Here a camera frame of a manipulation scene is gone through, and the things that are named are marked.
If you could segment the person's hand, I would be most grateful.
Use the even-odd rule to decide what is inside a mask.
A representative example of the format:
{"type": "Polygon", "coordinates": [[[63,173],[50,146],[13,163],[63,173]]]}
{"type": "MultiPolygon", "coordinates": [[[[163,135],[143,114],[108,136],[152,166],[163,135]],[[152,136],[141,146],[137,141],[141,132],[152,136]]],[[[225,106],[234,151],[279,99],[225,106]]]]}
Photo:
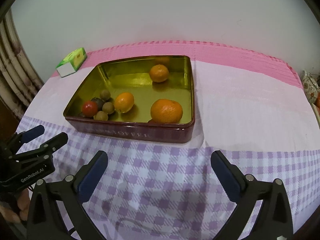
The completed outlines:
{"type": "Polygon", "coordinates": [[[20,224],[27,221],[30,206],[29,190],[1,197],[1,215],[6,222],[20,224]]]}

